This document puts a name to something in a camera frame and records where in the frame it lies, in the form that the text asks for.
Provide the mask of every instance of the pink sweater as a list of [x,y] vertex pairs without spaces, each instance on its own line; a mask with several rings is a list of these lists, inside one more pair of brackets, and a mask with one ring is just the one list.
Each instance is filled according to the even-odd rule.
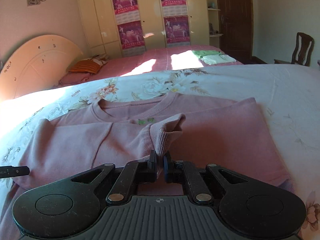
[[[234,102],[169,92],[138,102],[101,100],[50,122],[43,119],[19,163],[31,173],[14,181],[24,189],[38,187],[103,163],[124,166],[147,158],[153,148],[159,159],[169,149],[173,160],[198,167],[216,163],[275,186],[290,177],[254,98]],[[182,194],[180,185],[165,185],[161,178],[139,190]]]

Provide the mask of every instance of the pillow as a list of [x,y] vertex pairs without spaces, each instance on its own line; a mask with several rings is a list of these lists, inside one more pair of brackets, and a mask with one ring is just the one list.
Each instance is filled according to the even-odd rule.
[[72,68],[70,73],[93,73],[97,74],[100,68],[107,63],[109,56],[107,54],[96,55],[78,61]]
[[61,85],[76,85],[85,82],[91,73],[68,73],[59,80]]

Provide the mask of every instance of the white headboard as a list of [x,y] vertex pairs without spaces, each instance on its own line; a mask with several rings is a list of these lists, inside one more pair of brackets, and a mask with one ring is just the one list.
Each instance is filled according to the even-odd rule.
[[50,89],[81,58],[79,47],[61,36],[42,35],[27,41],[0,73],[0,102]]

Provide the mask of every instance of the pink blanket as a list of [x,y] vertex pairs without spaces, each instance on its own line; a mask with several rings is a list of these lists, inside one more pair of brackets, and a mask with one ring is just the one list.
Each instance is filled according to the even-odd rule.
[[[203,61],[191,58],[191,50],[217,50],[219,48],[207,45],[193,45],[193,46],[181,46],[174,48],[164,49],[152,49],[140,56],[124,57],[109,60],[97,74],[91,75],[84,79],[83,73],[79,73],[79,78],[75,76],[71,77],[71,74],[67,74],[63,77],[64,82],[60,82],[58,87],[70,86],[89,82],[93,80],[99,80],[109,77],[117,77],[122,75],[137,75],[145,72],[164,71],[164,70],[178,70],[185,68],[199,68],[209,66]],[[241,62],[217,64],[221,65],[242,65]]]

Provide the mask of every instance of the chair backrest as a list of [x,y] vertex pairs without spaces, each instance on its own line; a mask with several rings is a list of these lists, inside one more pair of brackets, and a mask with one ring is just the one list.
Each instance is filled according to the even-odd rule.
[[[301,48],[300,48],[300,52],[298,54],[299,37],[301,37]],[[312,54],[314,46],[315,46],[315,40],[311,36],[309,36],[305,33],[297,33],[296,48],[294,49],[294,52],[292,54],[291,64],[298,63],[299,65],[305,65],[305,66],[310,67],[311,54]],[[306,63],[303,64],[303,62],[306,58],[307,51],[308,51],[307,60],[306,60]]]

